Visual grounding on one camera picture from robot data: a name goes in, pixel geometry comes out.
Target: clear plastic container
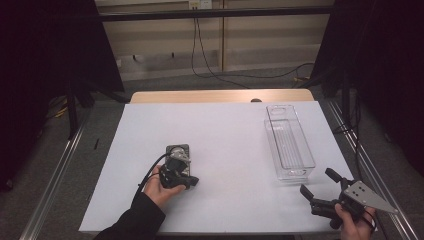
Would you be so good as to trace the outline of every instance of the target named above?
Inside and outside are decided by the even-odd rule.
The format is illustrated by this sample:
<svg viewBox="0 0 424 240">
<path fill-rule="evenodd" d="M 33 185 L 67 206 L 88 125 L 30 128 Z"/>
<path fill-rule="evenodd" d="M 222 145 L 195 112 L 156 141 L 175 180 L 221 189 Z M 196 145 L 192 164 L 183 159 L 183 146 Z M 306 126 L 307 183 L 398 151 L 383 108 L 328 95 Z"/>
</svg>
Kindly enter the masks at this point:
<svg viewBox="0 0 424 240">
<path fill-rule="evenodd" d="M 315 162 L 292 105 L 268 106 L 265 129 L 279 180 L 306 180 Z"/>
</svg>

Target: wall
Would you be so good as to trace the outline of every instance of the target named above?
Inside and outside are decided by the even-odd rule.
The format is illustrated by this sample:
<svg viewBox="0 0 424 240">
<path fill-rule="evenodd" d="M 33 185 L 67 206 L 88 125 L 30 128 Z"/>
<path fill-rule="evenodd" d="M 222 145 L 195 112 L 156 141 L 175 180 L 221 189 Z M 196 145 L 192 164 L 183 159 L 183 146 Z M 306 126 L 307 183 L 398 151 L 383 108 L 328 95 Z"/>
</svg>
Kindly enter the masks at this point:
<svg viewBox="0 0 424 240">
<path fill-rule="evenodd" d="M 333 0 L 213 0 L 214 9 L 327 6 Z M 97 0 L 100 13 L 186 10 L 188 1 Z M 214 71 L 292 67 L 314 62 L 328 21 L 328 15 L 234 17 L 199 19 L 201 37 L 209 65 Z M 178 59 L 172 69 L 191 73 L 193 19 L 104 23 L 117 58 L 136 55 L 143 61 L 162 64 Z M 207 69 L 196 41 L 195 67 Z"/>
</svg>

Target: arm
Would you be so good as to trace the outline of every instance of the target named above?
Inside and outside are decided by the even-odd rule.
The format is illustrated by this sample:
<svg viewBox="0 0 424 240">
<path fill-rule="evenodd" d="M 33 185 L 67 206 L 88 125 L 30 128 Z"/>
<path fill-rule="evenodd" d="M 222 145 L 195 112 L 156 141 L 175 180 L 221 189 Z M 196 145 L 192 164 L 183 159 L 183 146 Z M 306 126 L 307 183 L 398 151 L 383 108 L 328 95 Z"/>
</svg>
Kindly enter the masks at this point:
<svg viewBox="0 0 424 240">
<path fill-rule="evenodd" d="M 354 223 L 352 220 L 352 216 L 348 211 L 343 210 L 340 204 L 336 204 L 334 207 L 337 215 L 343 220 L 342 232 L 340 233 L 340 237 L 342 240 L 369 240 L 371 239 L 371 229 L 368 224 L 364 221 L 359 220 Z M 373 217 L 375 215 L 374 208 L 366 208 L 366 211 L 369 213 L 364 213 L 363 217 L 369 222 L 373 221 Z"/>
<path fill-rule="evenodd" d="M 159 176 L 160 166 L 153 169 L 152 176 L 144 188 L 144 192 L 136 199 L 134 205 L 127 210 L 111 227 L 100 232 L 95 240 L 117 239 L 154 239 L 165 214 L 162 212 L 168 200 L 182 192 L 185 186 L 180 185 L 172 189 L 162 187 Z"/>
</svg>

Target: gray floor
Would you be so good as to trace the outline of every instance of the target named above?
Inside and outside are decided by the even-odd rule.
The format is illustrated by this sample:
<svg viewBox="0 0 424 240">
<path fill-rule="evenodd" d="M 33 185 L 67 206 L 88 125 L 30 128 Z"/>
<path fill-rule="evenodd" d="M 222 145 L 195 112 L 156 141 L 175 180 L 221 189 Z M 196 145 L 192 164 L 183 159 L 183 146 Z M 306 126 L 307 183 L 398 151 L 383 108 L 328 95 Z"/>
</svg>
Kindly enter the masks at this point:
<svg viewBox="0 0 424 240">
<path fill-rule="evenodd" d="M 291 69 L 266 69 L 242 71 L 243 74 L 256 76 L 280 75 Z M 237 81 L 249 88 L 292 88 L 299 84 L 293 81 L 296 75 L 308 76 L 311 66 L 299 69 L 285 77 L 242 78 L 225 77 L 226 80 Z M 153 90 L 192 90 L 192 89 L 236 89 L 237 85 L 222 82 L 214 78 L 199 78 L 193 75 L 146 79 L 124 82 L 126 93 L 131 96 L 136 91 Z M 320 102 L 324 114 L 332 129 L 338 126 L 331 113 L 328 101 L 339 101 L 340 96 L 334 99 L 323 99 L 320 87 L 313 87 L 311 91 Z M 97 99 L 91 109 L 87 126 L 79 141 L 72 161 L 69 163 L 66 174 L 61 181 L 60 190 L 45 218 L 45 222 L 38 234 L 38 239 L 91 239 L 92 236 L 78 232 L 79 224 L 88 206 L 90 195 L 106 159 L 108 149 L 113 140 L 114 131 L 119 123 L 123 105 L 111 101 L 100 95 L 93 94 Z M 79 109 L 82 116 L 86 110 Z M 385 138 L 384 129 L 378 124 L 366 106 L 362 107 L 360 124 L 360 139 L 368 155 L 377 167 L 384 182 L 395 196 L 403 211 L 407 214 L 414 229 L 420 236 L 424 236 L 424 178 L 420 176 L 407 162 L 402 150 Z M 0 239 L 19 239 L 31 213 L 37 206 L 38 200 L 48 184 L 55 170 L 58 160 L 67 144 L 68 120 L 64 115 L 61 118 L 52 118 L 43 128 L 43 134 L 38 139 L 31 156 L 24 168 L 14 179 L 15 188 L 0 195 Z M 337 142 L 346 158 L 354 176 L 357 176 L 354 167 L 354 154 L 343 134 L 335 135 Z M 395 226 L 390 223 L 387 214 L 381 213 L 383 228 L 388 239 L 401 239 Z M 337 233 L 295 236 L 296 239 L 335 239 Z M 208 237 L 207 239 L 223 239 L 225 237 Z M 257 236 L 236 239 L 286 239 L 284 236 Z M 373 239 L 385 239 L 383 231 L 374 234 Z"/>
</svg>

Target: robotic arm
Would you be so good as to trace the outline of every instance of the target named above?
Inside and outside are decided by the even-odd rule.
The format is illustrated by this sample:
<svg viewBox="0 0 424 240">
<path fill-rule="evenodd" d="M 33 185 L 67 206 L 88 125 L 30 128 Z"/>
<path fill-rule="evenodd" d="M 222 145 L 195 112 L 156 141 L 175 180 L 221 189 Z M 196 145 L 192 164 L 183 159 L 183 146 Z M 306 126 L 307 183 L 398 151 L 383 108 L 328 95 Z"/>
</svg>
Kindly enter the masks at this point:
<svg viewBox="0 0 424 240">
<path fill-rule="evenodd" d="M 300 193 L 309 201 L 311 205 L 311 213 L 313 215 L 330 218 L 330 226 L 333 229 L 338 229 L 343 223 L 342 219 L 334 210 L 336 203 L 340 203 L 343 209 L 349 211 L 352 215 L 353 221 L 355 222 L 360 219 L 364 220 L 363 214 L 366 206 L 394 214 L 399 212 L 361 181 L 348 180 L 341 177 L 331 168 L 327 168 L 325 173 L 334 182 L 340 182 L 341 193 L 338 199 L 334 199 L 332 201 L 316 199 L 309 189 L 303 184 L 300 187 Z M 369 224 L 372 229 L 375 229 L 375 226 L 372 226 L 371 223 L 368 221 L 366 221 L 366 223 Z"/>
</svg>

